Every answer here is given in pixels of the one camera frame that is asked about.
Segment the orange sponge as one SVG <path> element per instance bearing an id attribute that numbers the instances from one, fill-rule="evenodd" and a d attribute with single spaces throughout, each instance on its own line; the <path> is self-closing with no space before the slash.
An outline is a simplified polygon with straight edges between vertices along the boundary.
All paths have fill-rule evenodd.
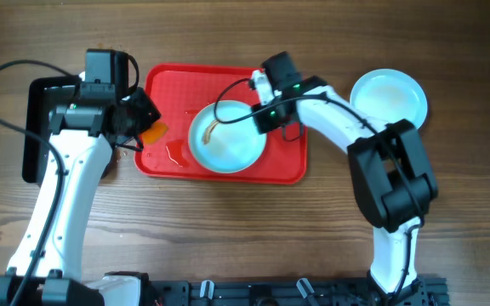
<path id="1" fill-rule="evenodd" d="M 144 145 L 152 145 L 162 138 L 167 131 L 168 126 L 165 123 L 154 122 L 140 137 Z"/>

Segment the white plate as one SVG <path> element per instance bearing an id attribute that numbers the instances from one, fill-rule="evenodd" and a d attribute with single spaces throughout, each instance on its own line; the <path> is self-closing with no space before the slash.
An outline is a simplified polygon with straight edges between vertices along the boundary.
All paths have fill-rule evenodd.
<path id="1" fill-rule="evenodd" d="M 387 122 L 407 119 L 417 129 L 429 113 L 423 88 L 406 73 L 392 69 L 377 69 L 361 76 L 350 92 L 350 103 Z"/>
<path id="2" fill-rule="evenodd" d="M 267 136 L 258 132 L 251 118 L 228 123 L 250 113 L 249 105 L 235 100 L 223 100 L 200 110 L 188 133 L 194 159 L 215 173 L 237 173 L 252 166 L 264 152 Z"/>

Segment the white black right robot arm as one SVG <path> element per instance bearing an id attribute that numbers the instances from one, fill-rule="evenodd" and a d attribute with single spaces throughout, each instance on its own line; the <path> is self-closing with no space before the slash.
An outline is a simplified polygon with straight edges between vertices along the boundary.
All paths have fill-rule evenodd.
<path id="1" fill-rule="evenodd" d="M 259 96 L 253 107 L 261 133 L 290 122 L 314 129 L 348 158 L 356 204 L 373 227 L 373 262 L 368 271 L 382 303 L 396 305 L 416 291 L 414 267 L 419 230 L 437 183 L 416 127 L 367 115 L 317 76 L 252 73 Z"/>

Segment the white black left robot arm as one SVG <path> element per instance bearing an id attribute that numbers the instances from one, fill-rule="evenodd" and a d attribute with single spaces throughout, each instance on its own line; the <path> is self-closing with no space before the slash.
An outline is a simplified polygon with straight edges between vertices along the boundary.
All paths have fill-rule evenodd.
<path id="1" fill-rule="evenodd" d="M 160 113 L 143 88 L 126 99 L 92 94 L 49 113 L 48 158 L 25 236 L 4 275 L 0 305 L 152 305 L 146 273 L 82 282 L 83 240 L 94 194 L 119 136 L 138 136 Z"/>

